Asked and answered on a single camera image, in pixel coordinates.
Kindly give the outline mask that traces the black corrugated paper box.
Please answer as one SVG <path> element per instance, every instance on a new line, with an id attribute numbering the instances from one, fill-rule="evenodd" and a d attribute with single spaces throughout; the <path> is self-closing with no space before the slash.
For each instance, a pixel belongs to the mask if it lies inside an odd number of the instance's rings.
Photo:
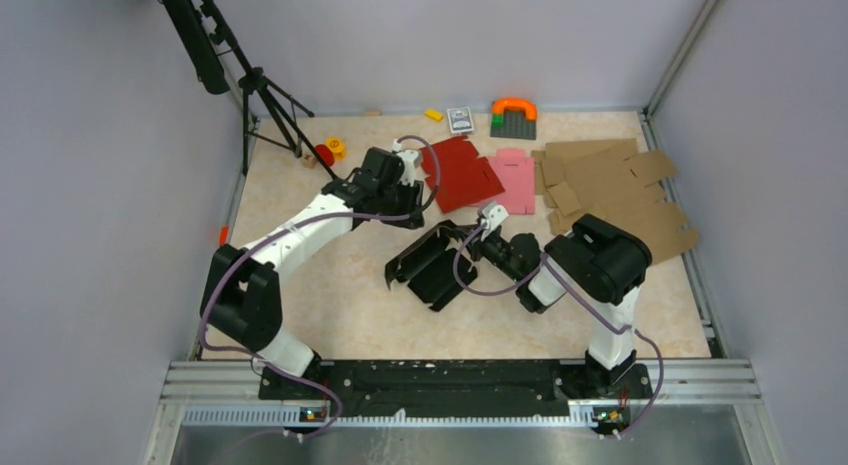
<path id="1" fill-rule="evenodd" d="M 387 287 L 406 284 L 431 311 L 443 310 L 464 290 L 453 271 L 455 258 L 463 283 L 470 285 L 478 277 L 475 264 L 451 246 L 452 241 L 461 244 L 472 230 L 451 220 L 438 223 L 385 265 Z"/>

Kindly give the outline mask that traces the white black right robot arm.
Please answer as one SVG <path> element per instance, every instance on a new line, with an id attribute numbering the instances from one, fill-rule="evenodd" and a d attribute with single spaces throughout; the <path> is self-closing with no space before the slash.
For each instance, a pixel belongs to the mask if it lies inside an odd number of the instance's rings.
<path id="1" fill-rule="evenodd" d="M 569 295 L 594 318 L 586 351 L 586 382 L 600 397 L 612 397 L 627 382 L 635 362 L 633 317 L 653 257 L 638 237 L 584 214 L 570 231 L 540 246 L 531 233 L 500 236 L 481 218 L 464 239 L 474 261 L 488 260 L 515 282 L 510 289 L 529 312 L 545 313 Z"/>

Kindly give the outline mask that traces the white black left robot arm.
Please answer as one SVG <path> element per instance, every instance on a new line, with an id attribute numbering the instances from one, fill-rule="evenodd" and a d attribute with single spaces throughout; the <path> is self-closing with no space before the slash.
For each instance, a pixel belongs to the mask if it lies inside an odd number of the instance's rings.
<path id="1" fill-rule="evenodd" d="M 418 150 L 367 150 L 361 166 L 327 183 L 292 219 L 241 248 L 225 244 L 213 254 L 200 309 L 212 326 L 242 349 L 283 371 L 283 386 L 297 398 L 319 389 L 316 352 L 283 324 L 281 286 L 331 241 L 377 220 L 416 229 L 423 225 L 424 184 Z"/>

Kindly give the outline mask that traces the playing card deck box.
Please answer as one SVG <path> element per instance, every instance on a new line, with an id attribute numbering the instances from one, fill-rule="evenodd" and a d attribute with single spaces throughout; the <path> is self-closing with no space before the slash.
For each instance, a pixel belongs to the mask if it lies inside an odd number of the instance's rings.
<path id="1" fill-rule="evenodd" d="M 475 131 L 473 115 L 469 107 L 449 108 L 446 110 L 446 116 L 452 135 L 468 135 Z"/>

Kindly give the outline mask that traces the red yellow toy spool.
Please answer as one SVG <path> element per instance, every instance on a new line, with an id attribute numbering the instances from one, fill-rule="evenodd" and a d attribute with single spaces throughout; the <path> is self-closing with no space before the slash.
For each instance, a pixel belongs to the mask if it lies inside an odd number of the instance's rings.
<path id="1" fill-rule="evenodd" d="M 328 166 L 334 166 L 347 157 L 346 142 L 337 136 L 330 136 L 323 143 L 317 144 L 315 151 Z"/>

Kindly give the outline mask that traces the small wooden cube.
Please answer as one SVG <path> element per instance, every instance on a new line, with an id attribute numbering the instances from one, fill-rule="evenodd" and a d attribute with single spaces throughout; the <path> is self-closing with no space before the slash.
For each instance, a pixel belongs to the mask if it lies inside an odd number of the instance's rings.
<path id="1" fill-rule="evenodd" d="M 317 157 L 313 156 L 313 155 L 304 155 L 301 158 L 301 164 L 304 167 L 309 168 L 309 169 L 315 168 L 317 166 L 317 162 L 318 162 Z"/>

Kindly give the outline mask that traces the pink flat cardboard sheet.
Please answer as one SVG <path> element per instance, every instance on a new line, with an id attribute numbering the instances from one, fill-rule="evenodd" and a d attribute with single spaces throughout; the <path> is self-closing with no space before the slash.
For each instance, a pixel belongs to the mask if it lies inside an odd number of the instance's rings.
<path id="1" fill-rule="evenodd" d="M 526 150 L 500 148 L 486 157 L 504 191 L 475 203 L 481 207 L 497 201 L 510 215 L 532 215 L 536 211 L 535 162 Z"/>

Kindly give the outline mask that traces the red flat cardboard sheet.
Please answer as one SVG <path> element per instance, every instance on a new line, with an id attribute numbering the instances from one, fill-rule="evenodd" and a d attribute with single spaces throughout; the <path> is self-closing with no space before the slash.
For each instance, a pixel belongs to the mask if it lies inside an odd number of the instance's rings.
<path id="1" fill-rule="evenodd" d="M 505 191 L 486 157 L 481 156 L 467 136 L 455 136 L 432 145 L 435 154 L 422 147 L 421 168 L 429 187 L 436 185 L 434 157 L 440 165 L 440 184 L 435 201 L 441 212 L 486 203 Z"/>

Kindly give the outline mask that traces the yellow small block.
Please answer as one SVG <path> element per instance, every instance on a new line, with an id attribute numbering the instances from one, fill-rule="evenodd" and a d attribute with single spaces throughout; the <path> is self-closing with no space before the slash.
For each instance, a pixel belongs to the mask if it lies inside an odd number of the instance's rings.
<path id="1" fill-rule="evenodd" d="M 433 108 L 426 109 L 424 114 L 427 118 L 436 122 L 440 122 L 444 118 L 444 114 L 441 111 Z"/>

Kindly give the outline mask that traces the brown flat cardboard sheets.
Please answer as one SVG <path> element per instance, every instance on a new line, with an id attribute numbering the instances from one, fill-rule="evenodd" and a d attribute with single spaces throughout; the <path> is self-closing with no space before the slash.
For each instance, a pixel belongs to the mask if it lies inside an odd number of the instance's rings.
<path id="1" fill-rule="evenodd" d="M 677 174 L 663 151 L 642 152 L 630 138 L 549 142 L 531 155 L 553 234 L 591 214 L 639 238 L 655 264 L 697 244 L 699 231 L 662 185 Z"/>

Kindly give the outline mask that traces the grey building baseplate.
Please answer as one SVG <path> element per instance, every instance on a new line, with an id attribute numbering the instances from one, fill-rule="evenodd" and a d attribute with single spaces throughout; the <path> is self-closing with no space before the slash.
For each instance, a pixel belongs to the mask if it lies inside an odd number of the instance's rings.
<path id="1" fill-rule="evenodd" d="M 490 121 L 490 133 L 493 138 L 533 141 L 537 138 L 537 121 L 526 120 L 519 111 L 506 111 L 501 126 L 493 126 Z"/>

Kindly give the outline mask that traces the orange arch toy block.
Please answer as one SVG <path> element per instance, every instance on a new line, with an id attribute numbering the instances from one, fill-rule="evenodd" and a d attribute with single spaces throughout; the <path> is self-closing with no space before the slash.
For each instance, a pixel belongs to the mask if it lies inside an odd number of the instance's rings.
<path id="1" fill-rule="evenodd" d="M 491 107 L 493 115 L 504 115 L 506 111 L 519 111 L 524 114 L 526 120 L 536 121 L 538 109 L 536 104 L 522 97 L 501 97 L 495 100 Z"/>

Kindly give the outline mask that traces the orange clip on frame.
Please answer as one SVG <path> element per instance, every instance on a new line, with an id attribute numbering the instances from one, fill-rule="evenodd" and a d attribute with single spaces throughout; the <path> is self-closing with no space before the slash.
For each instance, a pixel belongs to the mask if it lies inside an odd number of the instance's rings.
<path id="1" fill-rule="evenodd" d="M 228 242 L 228 238 L 229 238 L 229 227 L 224 225 L 220 229 L 218 243 L 220 245 L 224 245 Z"/>

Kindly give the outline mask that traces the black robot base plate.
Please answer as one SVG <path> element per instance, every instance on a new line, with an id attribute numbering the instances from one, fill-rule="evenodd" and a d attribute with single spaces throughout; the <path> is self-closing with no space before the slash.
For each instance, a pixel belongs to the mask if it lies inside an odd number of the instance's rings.
<path id="1" fill-rule="evenodd" d="M 305 374 L 305 383 L 262 374 L 262 400 L 331 403 L 345 418 L 515 418 L 565 416 L 578 399 L 648 399 L 653 387 L 643 364 L 606 382 L 582 360 L 336 360 Z"/>

